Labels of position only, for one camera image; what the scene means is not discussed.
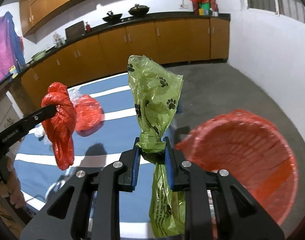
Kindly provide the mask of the person's left hand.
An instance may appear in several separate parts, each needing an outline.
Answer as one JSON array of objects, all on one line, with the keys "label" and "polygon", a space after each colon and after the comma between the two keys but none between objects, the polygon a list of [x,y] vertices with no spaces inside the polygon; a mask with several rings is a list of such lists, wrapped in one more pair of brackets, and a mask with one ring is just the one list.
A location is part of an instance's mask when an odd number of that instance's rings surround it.
[{"label": "person's left hand", "polygon": [[10,174],[6,184],[0,182],[0,197],[10,197],[10,203],[18,209],[25,205],[25,200],[21,192],[21,185],[17,178],[14,163],[9,157],[7,157],[7,170]]}]

